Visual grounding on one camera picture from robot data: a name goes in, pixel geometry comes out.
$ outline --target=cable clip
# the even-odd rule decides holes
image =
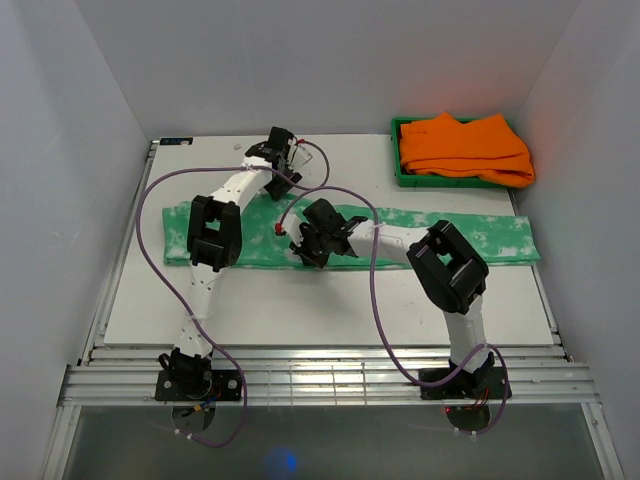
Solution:
[[[257,172],[258,171],[258,169],[255,168],[255,165],[251,165],[250,163],[247,163],[247,162],[242,162],[242,164],[240,166],[246,172]]]

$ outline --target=white table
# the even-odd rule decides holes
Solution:
[[[386,135],[312,135],[331,161],[330,184],[351,188],[380,207],[513,215],[506,190],[406,189],[395,184],[392,144]],[[263,136],[196,137],[192,145],[158,147],[149,181],[181,168],[236,166]],[[303,184],[324,176],[319,155],[302,172]],[[189,268],[162,265],[161,210],[196,194],[207,195],[224,173],[189,174],[159,185],[145,204],[143,237],[163,272],[188,293]],[[332,202],[354,203],[337,192]],[[552,345],[549,324],[530,267],[493,267],[484,295],[488,341],[498,345]],[[369,300],[368,272],[232,268],[219,310],[207,330],[236,346],[379,346]],[[380,271],[377,292],[389,340],[399,346],[448,345],[442,313],[411,270]],[[177,339],[184,311],[156,278],[131,241],[104,342],[112,346],[166,346]]]

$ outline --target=blue light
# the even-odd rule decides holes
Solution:
[[[298,461],[293,453],[287,453],[287,467],[289,467],[290,472],[294,472],[296,466],[298,465]]]
[[[298,468],[298,459],[287,447],[273,448],[264,458],[266,474],[272,480],[289,480],[294,478]]]

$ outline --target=white wall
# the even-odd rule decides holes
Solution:
[[[72,0],[0,2],[0,476],[36,478],[147,139]]]
[[[627,478],[640,478],[640,5],[583,0],[517,121],[542,277],[586,359]]]
[[[149,138],[515,115],[579,0],[76,0]]]

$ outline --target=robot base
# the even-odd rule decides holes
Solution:
[[[449,375],[455,368],[456,365],[449,360],[449,368],[423,368],[418,372],[418,378],[422,382],[437,382]],[[504,397],[505,384],[504,369],[494,365],[493,353],[489,353],[485,362],[473,373],[462,370],[453,380],[441,387],[421,387],[420,397],[423,400],[459,400],[464,398],[501,400]],[[510,388],[507,398],[511,398]]]
[[[443,379],[453,371],[455,365],[449,368],[423,368],[418,378],[423,382],[436,382]],[[505,385],[504,369],[493,366],[493,358],[487,359],[483,367],[475,374],[461,372],[449,383],[437,388],[420,388],[420,398],[423,400],[502,400]],[[511,398],[511,388],[508,389],[507,398]],[[445,407],[447,419],[454,427],[467,431],[479,431],[489,425],[491,413],[487,405],[481,406],[447,406]]]
[[[453,368],[423,368],[419,372],[418,379],[422,382],[436,382],[449,375],[452,370]],[[502,367],[493,367],[475,388],[466,386],[458,378],[454,378],[441,387],[421,387],[420,398],[423,400],[460,400],[464,398],[476,400],[483,398],[486,389],[489,389],[488,400],[502,400],[505,389],[504,382],[504,369]],[[510,388],[507,398],[511,398]]]
[[[187,395],[178,383],[171,382],[164,370],[158,374],[154,399],[159,402],[202,402],[208,400],[213,391],[217,395],[216,402],[237,402],[242,397],[242,379],[237,370],[212,370],[211,389],[207,388],[201,398]]]

